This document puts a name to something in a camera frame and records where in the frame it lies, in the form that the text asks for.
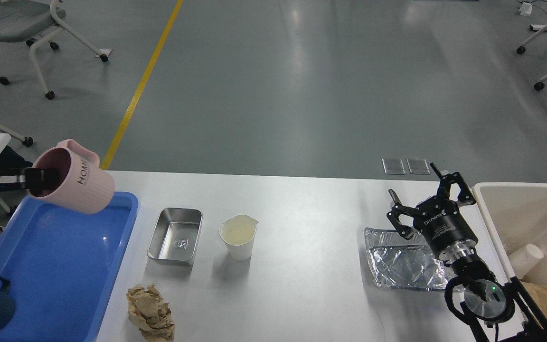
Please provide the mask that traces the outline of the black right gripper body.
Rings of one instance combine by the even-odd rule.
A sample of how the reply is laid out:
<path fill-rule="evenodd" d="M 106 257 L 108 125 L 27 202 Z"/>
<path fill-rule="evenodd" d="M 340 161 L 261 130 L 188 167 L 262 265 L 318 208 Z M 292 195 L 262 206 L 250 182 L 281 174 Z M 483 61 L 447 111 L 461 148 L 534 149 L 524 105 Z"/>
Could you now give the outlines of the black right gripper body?
<path fill-rule="evenodd" d="M 424 236 L 438 260 L 456 261 L 474 253 L 477 237 L 456 201 L 431 196 L 418 203 L 413 226 Z"/>

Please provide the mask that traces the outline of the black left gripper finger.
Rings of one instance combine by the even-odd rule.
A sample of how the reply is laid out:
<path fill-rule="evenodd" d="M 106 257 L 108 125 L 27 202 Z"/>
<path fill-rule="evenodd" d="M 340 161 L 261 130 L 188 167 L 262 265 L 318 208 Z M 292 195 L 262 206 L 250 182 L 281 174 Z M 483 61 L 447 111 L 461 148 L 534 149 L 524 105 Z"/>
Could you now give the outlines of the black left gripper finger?
<path fill-rule="evenodd" d="M 0 166 L 0 177 L 21 176 L 39 179 L 58 179 L 59 171 L 55 168 L 7 168 Z"/>
<path fill-rule="evenodd" d="M 27 177 L 0 177 L 0 192 L 26 189 L 29 192 L 40 193 L 54 190 L 58 186 L 57 180 L 42 180 L 40 178 Z"/>

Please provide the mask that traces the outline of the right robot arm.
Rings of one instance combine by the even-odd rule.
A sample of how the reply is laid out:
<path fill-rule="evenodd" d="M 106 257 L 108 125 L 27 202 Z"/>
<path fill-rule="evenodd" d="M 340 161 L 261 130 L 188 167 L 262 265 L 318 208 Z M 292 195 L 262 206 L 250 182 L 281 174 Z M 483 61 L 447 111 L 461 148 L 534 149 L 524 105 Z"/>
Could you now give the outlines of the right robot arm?
<path fill-rule="evenodd" d="M 477 254 L 478 238 L 460 208 L 476 203 L 462 174 L 431 167 L 439 179 L 434 196 L 415 207 L 405 206 L 393 189 L 387 219 L 405 240 L 419 232 L 436 260 L 454 272 L 445 286 L 447 308 L 468 325 L 475 340 L 488 341 L 483 329 L 499 329 L 519 309 L 525 320 L 522 330 L 509 342 L 547 342 L 547 318 L 517 277 L 501 285 L 486 262 Z"/>

